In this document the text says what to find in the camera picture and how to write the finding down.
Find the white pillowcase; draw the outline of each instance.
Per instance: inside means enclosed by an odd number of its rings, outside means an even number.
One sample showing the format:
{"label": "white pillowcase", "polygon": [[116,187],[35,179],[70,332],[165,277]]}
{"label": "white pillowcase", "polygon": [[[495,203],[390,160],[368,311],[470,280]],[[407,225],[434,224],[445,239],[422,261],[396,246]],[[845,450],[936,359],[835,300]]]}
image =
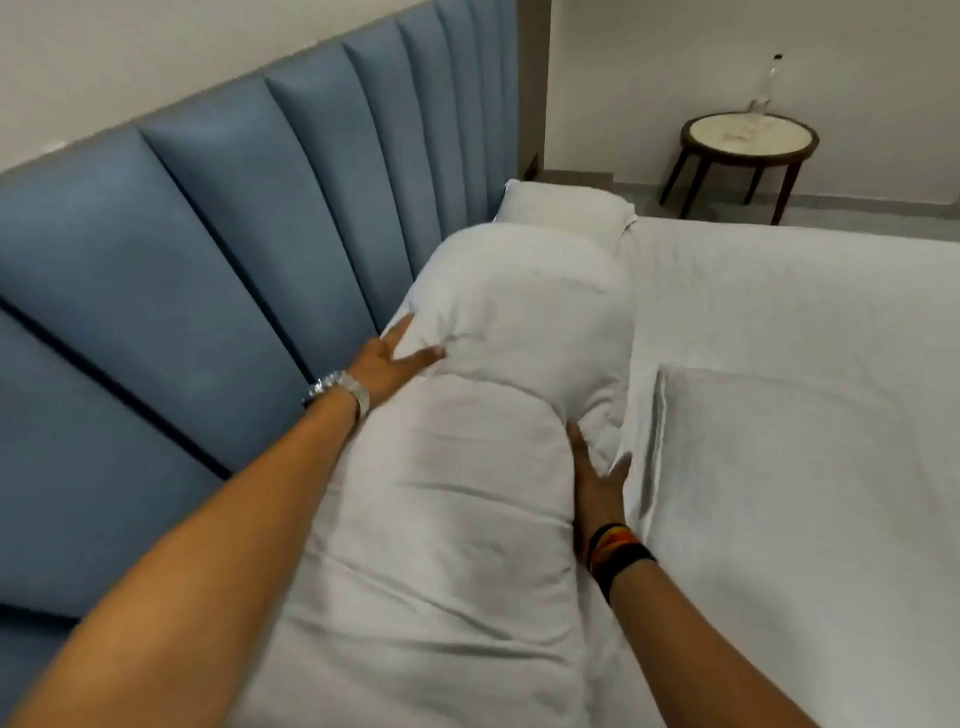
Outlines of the white pillowcase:
{"label": "white pillowcase", "polygon": [[563,418],[613,458],[629,284],[590,241],[514,225],[451,237],[401,313],[447,359],[341,457],[231,724],[588,723]]}
{"label": "white pillowcase", "polygon": [[676,369],[656,402],[647,541],[707,619],[821,725],[955,725],[960,571],[900,406]]}
{"label": "white pillowcase", "polygon": [[535,225],[580,235],[614,250],[623,231],[636,220],[634,206],[622,197],[592,187],[543,182],[507,182],[495,222]]}

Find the blue upholstered headboard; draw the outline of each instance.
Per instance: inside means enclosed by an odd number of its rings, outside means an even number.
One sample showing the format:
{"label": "blue upholstered headboard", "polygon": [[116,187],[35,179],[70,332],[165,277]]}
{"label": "blue upholstered headboard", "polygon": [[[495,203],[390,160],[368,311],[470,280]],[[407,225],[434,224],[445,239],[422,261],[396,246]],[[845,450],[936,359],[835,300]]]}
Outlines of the blue upholstered headboard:
{"label": "blue upholstered headboard", "polygon": [[437,0],[0,177],[0,720],[516,173],[515,0]]}

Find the silver watch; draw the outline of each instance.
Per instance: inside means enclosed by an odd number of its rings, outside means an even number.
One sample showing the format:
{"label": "silver watch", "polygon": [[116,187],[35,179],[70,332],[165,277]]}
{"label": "silver watch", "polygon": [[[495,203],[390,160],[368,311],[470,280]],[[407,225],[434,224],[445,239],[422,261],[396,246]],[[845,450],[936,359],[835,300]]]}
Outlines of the silver watch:
{"label": "silver watch", "polygon": [[310,389],[307,390],[306,397],[303,398],[303,406],[309,407],[317,397],[325,392],[329,392],[334,387],[343,387],[354,396],[360,407],[360,415],[357,417],[357,422],[363,420],[367,416],[367,413],[370,412],[370,392],[367,391],[367,388],[363,384],[347,374],[347,372],[334,372],[333,374],[325,376],[323,379],[318,379],[315,384],[311,384]]}

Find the hand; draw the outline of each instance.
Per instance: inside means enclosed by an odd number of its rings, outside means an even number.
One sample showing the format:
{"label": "hand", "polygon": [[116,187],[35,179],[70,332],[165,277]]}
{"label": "hand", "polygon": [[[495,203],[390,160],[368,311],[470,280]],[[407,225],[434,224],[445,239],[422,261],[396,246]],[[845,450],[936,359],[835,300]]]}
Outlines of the hand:
{"label": "hand", "polygon": [[587,546],[593,534],[608,523],[625,523],[623,484],[630,472],[631,455],[613,466],[610,474],[601,477],[590,463],[584,435],[574,423],[566,424],[566,436],[573,450],[574,548],[581,563],[587,557]]}
{"label": "hand", "polygon": [[413,320],[414,315],[408,313],[383,338],[368,341],[347,369],[370,392],[371,409],[383,404],[414,376],[445,356],[443,347],[431,347],[394,361],[394,349]]}

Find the side table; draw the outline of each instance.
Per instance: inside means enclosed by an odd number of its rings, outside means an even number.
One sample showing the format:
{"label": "side table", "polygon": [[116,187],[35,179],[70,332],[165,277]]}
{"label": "side table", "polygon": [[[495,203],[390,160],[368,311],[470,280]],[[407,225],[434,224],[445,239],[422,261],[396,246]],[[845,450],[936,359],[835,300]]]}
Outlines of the side table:
{"label": "side table", "polygon": [[660,196],[661,205],[666,204],[690,155],[699,157],[700,165],[686,195],[684,209],[680,213],[681,219],[689,217],[693,202],[697,199],[704,178],[714,162],[755,169],[744,205],[753,201],[764,170],[768,167],[785,166],[786,175],[771,223],[779,225],[793,192],[793,185],[800,175],[800,168],[817,150],[820,136],[806,124],[785,116],[717,113],[686,122],[680,134],[680,143],[680,159],[677,160],[677,165]]}

